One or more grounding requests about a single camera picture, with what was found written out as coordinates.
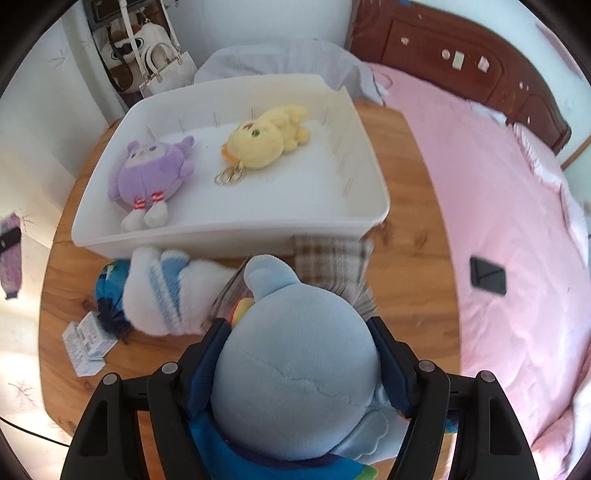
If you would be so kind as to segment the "white paper box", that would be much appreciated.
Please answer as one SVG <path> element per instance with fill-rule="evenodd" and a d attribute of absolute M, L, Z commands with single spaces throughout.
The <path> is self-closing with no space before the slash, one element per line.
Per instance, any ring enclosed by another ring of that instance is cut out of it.
<path fill-rule="evenodd" d="M 104 357 L 117 343 L 115 335 L 103 329 L 95 312 L 88 312 L 80 322 L 70 322 L 62 340 L 79 378 L 97 375 L 106 365 Z"/>

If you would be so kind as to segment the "blue patterned fabric pouch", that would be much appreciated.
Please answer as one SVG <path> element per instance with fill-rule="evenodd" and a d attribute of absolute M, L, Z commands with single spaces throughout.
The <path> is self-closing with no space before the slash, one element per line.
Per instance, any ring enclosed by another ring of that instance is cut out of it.
<path fill-rule="evenodd" d="M 129 260 L 115 260 L 103 267 L 95 283 L 98 321 L 107 333 L 124 343 L 133 330 L 123 311 L 123 290 L 129 269 Z"/>

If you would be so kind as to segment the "white plush bear toy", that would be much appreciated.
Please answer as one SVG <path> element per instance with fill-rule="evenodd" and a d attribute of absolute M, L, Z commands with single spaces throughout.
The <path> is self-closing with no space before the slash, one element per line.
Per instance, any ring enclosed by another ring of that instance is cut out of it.
<path fill-rule="evenodd" d="M 132 327 L 146 335 L 201 335 L 211 309 L 236 270 L 183 251 L 139 247 L 130 260 L 122 304 Z"/>

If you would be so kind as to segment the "light blue plush toy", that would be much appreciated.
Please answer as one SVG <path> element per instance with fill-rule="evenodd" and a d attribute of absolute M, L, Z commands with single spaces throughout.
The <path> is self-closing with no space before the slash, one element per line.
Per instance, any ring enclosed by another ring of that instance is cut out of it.
<path fill-rule="evenodd" d="M 253 257 L 213 363 L 192 394 L 189 429 L 213 479 L 374 479 L 403 453 L 407 388 L 388 392 L 370 329 L 355 308 L 308 285 L 283 260 Z"/>

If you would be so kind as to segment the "plaid fabric bow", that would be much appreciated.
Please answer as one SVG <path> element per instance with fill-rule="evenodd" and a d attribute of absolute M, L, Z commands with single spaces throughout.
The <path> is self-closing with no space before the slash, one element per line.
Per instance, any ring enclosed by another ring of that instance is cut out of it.
<path fill-rule="evenodd" d="M 293 246 L 294 270 L 301 281 L 342 297 L 363 320 L 377 316 L 377 302 L 367 281 L 372 240 L 298 235 Z"/>

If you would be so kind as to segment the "black phone on bed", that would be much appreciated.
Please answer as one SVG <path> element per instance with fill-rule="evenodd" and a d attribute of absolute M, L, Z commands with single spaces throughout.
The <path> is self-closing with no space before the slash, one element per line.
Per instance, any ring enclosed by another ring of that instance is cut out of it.
<path fill-rule="evenodd" d="M 506 270 L 483 258 L 470 258 L 470 279 L 474 288 L 500 296 L 507 294 Z"/>

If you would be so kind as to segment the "wooden table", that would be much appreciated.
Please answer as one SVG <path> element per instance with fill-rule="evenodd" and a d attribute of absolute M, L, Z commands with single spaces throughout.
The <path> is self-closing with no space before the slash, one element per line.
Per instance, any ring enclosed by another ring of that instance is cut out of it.
<path fill-rule="evenodd" d="M 393 337 L 442 370 L 460 368 L 459 310 L 451 250 L 441 208 L 404 115 L 356 103 L 390 192 L 392 206 L 375 228 L 367 280 Z M 204 474 L 186 434 L 163 434 L 178 419 L 187 361 L 208 340 L 133 333 L 107 355 L 105 368 L 76 376 L 62 334 L 94 307 L 94 286 L 106 259 L 76 246 L 71 229 L 88 180 L 106 144 L 86 158 L 58 223 L 41 294 L 39 361 L 45 409 L 72 437 L 65 479 L 197 479 Z"/>

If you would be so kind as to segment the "pink bed quilt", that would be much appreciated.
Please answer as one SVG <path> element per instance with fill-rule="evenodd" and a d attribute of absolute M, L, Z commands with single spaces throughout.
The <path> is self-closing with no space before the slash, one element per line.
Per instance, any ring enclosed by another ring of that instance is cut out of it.
<path fill-rule="evenodd" d="M 406 117 L 442 210 L 460 314 L 460 370 L 489 370 L 543 479 L 564 479 L 590 438 L 587 228 L 552 150 L 524 126 L 383 65 L 385 104 Z M 505 296 L 474 288 L 470 258 L 506 270 Z"/>

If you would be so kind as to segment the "purple plush owl toy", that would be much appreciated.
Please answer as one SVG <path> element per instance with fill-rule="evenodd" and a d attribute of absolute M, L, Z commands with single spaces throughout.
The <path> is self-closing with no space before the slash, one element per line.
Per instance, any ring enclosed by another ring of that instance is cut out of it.
<path fill-rule="evenodd" d="M 159 228 L 168 219 L 167 202 L 193 174 L 188 154 L 195 144 L 192 136 L 180 142 L 134 140 L 111 168 L 108 197 L 123 202 L 131 211 L 121 221 L 124 231 Z"/>

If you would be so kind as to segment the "white plastic storage bin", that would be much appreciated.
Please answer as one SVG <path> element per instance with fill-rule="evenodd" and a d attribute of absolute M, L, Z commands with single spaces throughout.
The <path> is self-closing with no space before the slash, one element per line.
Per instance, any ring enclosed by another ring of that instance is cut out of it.
<path fill-rule="evenodd" d="M 229 137 L 274 107 L 307 110 L 311 140 L 262 169 L 231 157 Z M 110 199 L 120 163 L 140 147 L 178 145 L 190 174 L 166 203 L 164 225 L 124 229 L 132 211 Z M 140 246 L 197 257 L 287 255 L 297 235 L 358 239 L 380 225 L 390 195 L 372 143 L 346 90 L 322 77 L 283 74 L 195 84 L 144 99 L 114 130 L 90 176 L 71 229 L 75 245 L 110 258 Z"/>

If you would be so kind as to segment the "yellow plush duck toy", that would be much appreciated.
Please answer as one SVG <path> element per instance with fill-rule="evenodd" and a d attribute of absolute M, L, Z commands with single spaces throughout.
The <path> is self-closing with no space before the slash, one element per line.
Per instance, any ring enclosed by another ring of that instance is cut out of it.
<path fill-rule="evenodd" d="M 228 166 L 214 182 L 221 186 L 238 182 L 246 172 L 266 169 L 282 155 L 308 144 L 311 130 L 304 125 L 307 118 L 307 108 L 288 104 L 239 124 L 221 146 L 221 156 Z"/>

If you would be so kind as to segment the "white curtain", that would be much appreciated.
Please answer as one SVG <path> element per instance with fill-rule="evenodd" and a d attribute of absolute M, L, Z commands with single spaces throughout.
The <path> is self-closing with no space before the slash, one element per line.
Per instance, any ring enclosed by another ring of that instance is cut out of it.
<path fill-rule="evenodd" d="M 22 223 L 22 286 L 1 301 L 1 429 L 33 479 L 56 479 L 69 435 L 47 415 L 38 349 L 42 283 L 65 202 L 125 108 L 81 3 L 29 51 L 1 98 L 1 216 Z"/>

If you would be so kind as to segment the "white handbag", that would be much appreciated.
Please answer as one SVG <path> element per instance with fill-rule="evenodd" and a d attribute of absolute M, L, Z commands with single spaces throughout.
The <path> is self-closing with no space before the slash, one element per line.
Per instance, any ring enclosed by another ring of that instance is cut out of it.
<path fill-rule="evenodd" d="M 162 53 L 164 63 L 157 66 L 154 55 Z M 197 73 L 197 65 L 187 53 L 179 53 L 173 46 L 158 42 L 146 50 L 144 63 L 147 66 L 147 78 L 140 85 L 143 98 L 189 86 Z"/>

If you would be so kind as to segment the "white fluffy bag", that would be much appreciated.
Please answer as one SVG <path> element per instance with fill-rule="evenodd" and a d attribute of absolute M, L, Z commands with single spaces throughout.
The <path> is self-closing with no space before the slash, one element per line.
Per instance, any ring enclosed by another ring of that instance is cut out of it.
<path fill-rule="evenodd" d="M 147 73 L 152 73 L 146 60 L 149 49 L 151 49 L 153 65 L 155 67 L 164 66 L 168 59 L 168 47 L 171 46 L 165 28 L 156 23 L 147 22 L 143 25 L 132 24 L 132 31 L 139 58 Z M 144 78 L 126 33 L 107 30 L 107 43 L 101 48 L 100 55 L 109 79 L 119 93 L 139 92 Z"/>

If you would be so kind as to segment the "dark wooden headboard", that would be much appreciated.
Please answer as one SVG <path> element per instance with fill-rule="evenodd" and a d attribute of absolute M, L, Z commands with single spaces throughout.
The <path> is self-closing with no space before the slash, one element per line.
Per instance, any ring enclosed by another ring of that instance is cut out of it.
<path fill-rule="evenodd" d="M 571 138 L 536 67 L 492 30 L 414 1 L 360 1 L 349 51 L 522 123 L 554 153 Z"/>

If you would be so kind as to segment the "grey cloth bundle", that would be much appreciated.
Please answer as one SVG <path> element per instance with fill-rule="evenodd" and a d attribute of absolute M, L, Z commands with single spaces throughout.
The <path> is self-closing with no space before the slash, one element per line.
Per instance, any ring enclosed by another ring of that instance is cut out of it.
<path fill-rule="evenodd" d="M 353 100 L 384 103 L 370 67 L 324 40 L 277 40 L 222 48 L 197 70 L 194 82 L 271 74 L 318 75 L 335 91 L 346 88 Z"/>

